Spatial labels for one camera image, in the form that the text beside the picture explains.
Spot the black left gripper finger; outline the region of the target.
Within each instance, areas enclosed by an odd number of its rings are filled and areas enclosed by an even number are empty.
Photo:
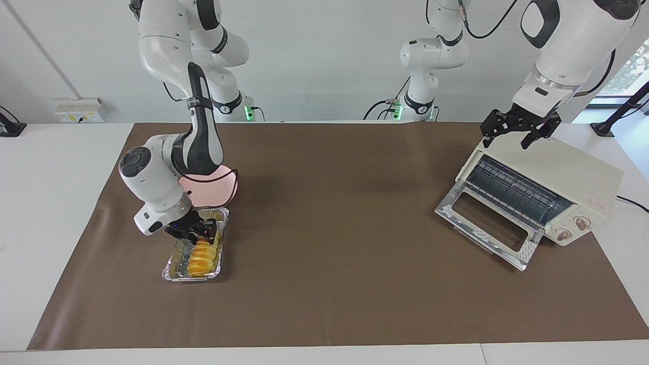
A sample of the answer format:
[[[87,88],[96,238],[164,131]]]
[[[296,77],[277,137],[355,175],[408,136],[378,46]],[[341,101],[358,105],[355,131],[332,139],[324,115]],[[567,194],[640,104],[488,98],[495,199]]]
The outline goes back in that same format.
[[[481,123],[482,145],[489,148],[493,140],[507,129],[506,115],[501,111],[491,111]]]
[[[551,114],[549,118],[542,123],[527,123],[526,130],[528,131],[528,134],[526,134],[522,139],[521,147],[526,150],[538,139],[550,138],[561,122],[562,120],[559,114]]]

